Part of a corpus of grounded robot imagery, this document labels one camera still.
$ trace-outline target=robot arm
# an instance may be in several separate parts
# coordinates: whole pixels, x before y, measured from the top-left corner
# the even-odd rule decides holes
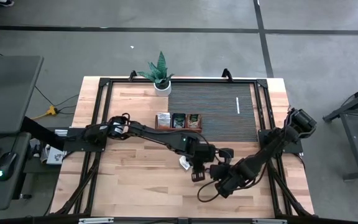
[[[258,176],[262,166],[271,160],[273,155],[282,152],[285,146],[296,142],[299,138],[309,137],[316,129],[316,121],[303,110],[292,109],[288,112],[283,128],[273,129],[265,139],[265,147],[258,153],[240,159],[233,166],[229,164],[233,158],[233,149],[218,149],[212,144],[201,143],[202,135],[193,131],[159,131],[136,121],[130,121],[126,116],[112,117],[106,124],[89,126],[82,136],[91,144],[105,144],[106,138],[125,140],[129,137],[144,138],[163,144],[176,154],[186,156],[193,166],[191,179],[193,182],[205,180],[206,162],[213,162],[217,153],[225,158],[225,162],[211,165],[211,178],[218,193],[227,198],[234,190],[244,188]]]

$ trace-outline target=yellow cable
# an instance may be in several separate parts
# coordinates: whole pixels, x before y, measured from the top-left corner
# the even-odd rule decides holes
[[[40,118],[43,118],[44,116],[48,115],[48,113],[44,113],[43,115],[40,115],[40,116],[36,116],[34,118],[30,118],[30,119],[40,119]]]

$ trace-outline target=gray floor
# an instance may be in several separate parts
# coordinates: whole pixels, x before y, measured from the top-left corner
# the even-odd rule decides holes
[[[358,1],[259,2],[266,29],[358,30]],[[257,28],[251,0],[17,0],[13,8],[0,8],[0,24]],[[268,35],[267,43],[274,77],[285,79],[291,105],[319,122],[313,136],[303,141],[316,214],[358,221],[358,180],[342,181],[342,175],[357,170],[344,129],[339,121],[326,124],[321,119],[358,90],[358,35]],[[85,75],[146,70],[146,62],[156,60],[160,50],[177,75],[218,77],[228,68],[235,77],[267,76],[258,34],[0,30],[0,53],[45,57],[37,86],[54,103],[77,94]],[[27,115],[42,114],[47,106],[35,92]],[[40,123],[68,126],[71,121],[71,116],[59,115]],[[14,204],[0,218],[45,213],[54,181],[36,179],[29,191],[38,196],[26,202],[25,210]]]

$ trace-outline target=wooden tabletop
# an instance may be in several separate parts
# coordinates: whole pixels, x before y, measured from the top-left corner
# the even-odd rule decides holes
[[[85,127],[91,123],[94,102],[100,77],[84,77],[73,127]],[[275,123],[282,127],[287,115],[288,98],[281,78],[268,78],[268,90]],[[251,88],[255,122],[260,129],[256,112],[254,88]],[[267,114],[263,91],[260,91],[264,114]],[[103,92],[98,123],[101,122],[106,90]],[[108,118],[129,113],[131,120],[153,127],[155,115],[168,111],[168,97],[158,97],[150,83],[115,83]],[[234,149],[234,161],[259,149],[257,142],[211,142],[216,147]],[[154,142],[141,138],[125,141],[108,140],[102,153],[98,181],[93,202],[92,216],[109,217],[197,217],[197,218],[268,218],[274,217],[267,174],[261,182],[247,190],[235,191],[228,198],[218,197],[209,203],[197,200],[198,189],[209,182],[191,181],[191,171],[185,172],[179,165],[179,155]],[[63,161],[53,198],[51,212],[57,211],[77,188],[84,152],[75,152]],[[304,208],[313,213],[306,175],[301,162],[293,155],[283,155],[287,184]],[[88,187],[83,206],[86,205]],[[280,208],[284,210],[281,191],[278,189]],[[213,185],[201,191],[203,199],[216,194]]]

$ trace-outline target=dark mat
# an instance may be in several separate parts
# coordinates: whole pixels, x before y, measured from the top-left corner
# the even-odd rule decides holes
[[[257,141],[249,84],[172,83],[168,111],[202,114],[209,141]]]

